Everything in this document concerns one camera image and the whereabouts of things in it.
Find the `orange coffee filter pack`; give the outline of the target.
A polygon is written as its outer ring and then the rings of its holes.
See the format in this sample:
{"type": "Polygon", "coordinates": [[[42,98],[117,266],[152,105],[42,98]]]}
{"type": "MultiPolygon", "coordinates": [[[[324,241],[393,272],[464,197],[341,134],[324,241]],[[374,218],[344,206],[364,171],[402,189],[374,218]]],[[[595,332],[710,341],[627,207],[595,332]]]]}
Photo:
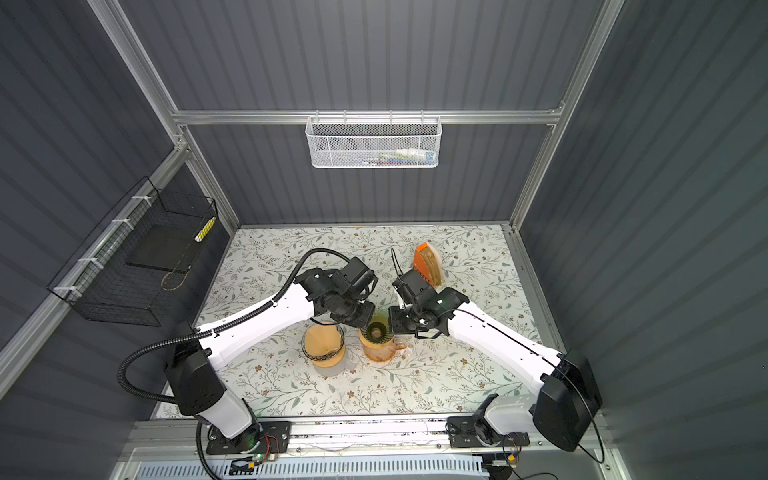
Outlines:
{"type": "Polygon", "coordinates": [[[443,285],[444,275],[439,252],[429,243],[419,245],[413,257],[413,268],[433,287],[443,285]]]}

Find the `black flat pad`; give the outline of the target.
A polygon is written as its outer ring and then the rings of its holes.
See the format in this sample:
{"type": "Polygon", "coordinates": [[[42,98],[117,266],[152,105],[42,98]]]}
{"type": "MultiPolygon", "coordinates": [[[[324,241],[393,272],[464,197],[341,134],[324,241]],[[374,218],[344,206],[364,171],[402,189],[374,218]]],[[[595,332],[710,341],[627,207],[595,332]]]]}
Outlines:
{"type": "Polygon", "coordinates": [[[187,273],[202,250],[189,229],[154,225],[127,256],[126,264],[172,273],[187,273]]]}

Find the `items in white basket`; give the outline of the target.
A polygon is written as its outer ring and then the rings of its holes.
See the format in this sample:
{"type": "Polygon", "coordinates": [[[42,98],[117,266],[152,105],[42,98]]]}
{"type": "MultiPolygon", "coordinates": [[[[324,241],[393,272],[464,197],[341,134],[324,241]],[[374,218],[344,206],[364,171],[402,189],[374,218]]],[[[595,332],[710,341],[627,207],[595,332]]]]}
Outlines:
{"type": "Polygon", "coordinates": [[[353,161],[373,166],[433,167],[438,164],[435,151],[419,148],[369,151],[355,157],[353,161]]]}

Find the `grey clear glass dripper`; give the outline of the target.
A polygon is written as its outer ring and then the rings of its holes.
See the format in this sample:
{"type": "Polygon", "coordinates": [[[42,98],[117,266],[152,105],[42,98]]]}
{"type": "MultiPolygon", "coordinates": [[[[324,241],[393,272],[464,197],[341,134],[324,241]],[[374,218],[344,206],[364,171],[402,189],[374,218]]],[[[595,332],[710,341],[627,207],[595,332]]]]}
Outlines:
{"type": "Polygon", "coordinates": [[[345,354],[344,330],[338,324],[312,325],[304,333],[301,348],[304,356],[318,366],[337,362],[345,354]]]}

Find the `yellow marker pen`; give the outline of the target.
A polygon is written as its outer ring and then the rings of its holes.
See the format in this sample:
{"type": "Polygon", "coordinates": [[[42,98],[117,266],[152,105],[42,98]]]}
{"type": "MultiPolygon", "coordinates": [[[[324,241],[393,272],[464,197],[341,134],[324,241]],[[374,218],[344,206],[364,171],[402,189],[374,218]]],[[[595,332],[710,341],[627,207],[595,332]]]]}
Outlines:
{"type": "Polygon", "coordinates": [[[196,243],[202,243],[204,241],[208,233],[212,230],[212,228],[216,224],[216,220],[217,218],[213,216],[210,219],[208,219],[204,225],[201,226],[201,228],[198,230],[198,232],[194,237],[194,241],[196,243]]]}

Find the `white perforated vent strip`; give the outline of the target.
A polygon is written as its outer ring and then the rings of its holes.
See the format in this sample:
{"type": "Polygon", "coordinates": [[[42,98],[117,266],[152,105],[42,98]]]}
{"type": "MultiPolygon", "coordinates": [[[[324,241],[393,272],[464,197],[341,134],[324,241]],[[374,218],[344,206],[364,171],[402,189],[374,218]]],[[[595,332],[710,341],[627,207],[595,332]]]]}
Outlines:
{"type": "Polygon", "coordinates": [[[242,460],[212,460],[221,479],[486,479],[482,460],[469,455],[282,458],[247,467],[242,460]]]}

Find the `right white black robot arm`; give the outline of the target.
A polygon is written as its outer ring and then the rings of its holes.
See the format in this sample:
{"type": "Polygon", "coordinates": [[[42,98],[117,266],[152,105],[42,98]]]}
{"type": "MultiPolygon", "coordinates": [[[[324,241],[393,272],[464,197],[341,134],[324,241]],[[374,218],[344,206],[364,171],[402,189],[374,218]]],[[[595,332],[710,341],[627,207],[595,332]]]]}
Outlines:
{"type": "Polygon", "coordinates": [[[389,308],[396,335],[417,339],[440,336],[480,351],[509,371],[533,395],[528,407],[490,394],[472,415],[474,435],[495,446],[512,433],[537,431],[557,448],[573,452],[592,425],[602,397],[588,359],[577,351],[561,353],[538,344],[495,320],[465,294],[435,290],[411,269],[392,286],[399,304],[389,308]]]}

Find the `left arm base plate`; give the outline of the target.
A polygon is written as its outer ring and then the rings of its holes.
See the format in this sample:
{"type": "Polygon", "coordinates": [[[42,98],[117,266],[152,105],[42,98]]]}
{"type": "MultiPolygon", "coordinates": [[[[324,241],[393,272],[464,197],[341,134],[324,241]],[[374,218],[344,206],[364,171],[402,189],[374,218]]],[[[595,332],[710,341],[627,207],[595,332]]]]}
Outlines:
{"type": "Polygon", "coordinates": [[[260,421],[234,439],[226,438],[216,427],[210,427],[203,437],[208,455],[282,454],[286,453],[291,437],[289,421],[260,421]]]}

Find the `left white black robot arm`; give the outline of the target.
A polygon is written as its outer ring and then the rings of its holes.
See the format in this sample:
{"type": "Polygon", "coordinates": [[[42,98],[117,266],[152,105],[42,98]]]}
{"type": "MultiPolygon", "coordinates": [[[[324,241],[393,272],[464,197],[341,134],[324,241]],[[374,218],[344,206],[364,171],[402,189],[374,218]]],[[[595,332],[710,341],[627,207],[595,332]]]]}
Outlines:
{"type": "Polygon", "coordinates": [[[368,296],[377,282],[357,257],[341,269],[309,269],[274,297],[204,325],[204,338],[170,347],[165,374],[179,411],[215,427],[228,440],[258,435],[255,414],[219,372],[257,343],[324,313],[339,324],[365,326],[375,310],[368,296]]]}

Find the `green glass dripper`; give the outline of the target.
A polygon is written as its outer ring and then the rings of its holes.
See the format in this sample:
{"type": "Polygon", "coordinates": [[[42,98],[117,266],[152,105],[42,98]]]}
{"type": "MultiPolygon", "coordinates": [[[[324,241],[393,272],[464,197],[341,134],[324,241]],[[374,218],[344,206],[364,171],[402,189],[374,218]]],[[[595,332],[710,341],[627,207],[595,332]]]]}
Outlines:
{"type": "Polygon", "coordinates": [[[393,339],[390,324],[386,320],[372,319],[361,333],[363,339],[372,345],[384,345],[393,339]]]}

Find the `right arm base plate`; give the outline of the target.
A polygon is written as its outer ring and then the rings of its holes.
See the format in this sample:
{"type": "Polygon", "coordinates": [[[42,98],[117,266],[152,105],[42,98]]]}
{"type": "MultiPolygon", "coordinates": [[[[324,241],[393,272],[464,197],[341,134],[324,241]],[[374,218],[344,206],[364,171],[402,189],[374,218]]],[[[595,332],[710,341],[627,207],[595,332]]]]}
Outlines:
{"type": "Polygon", "coordinates": [[[530,438],[526,432],[512,432],[506,435],[495,432],[484,421],[476,421],[472,416],[450,416],[446,420],[445,430],[452,448],[481,447],[527,447],[530,438]]]}

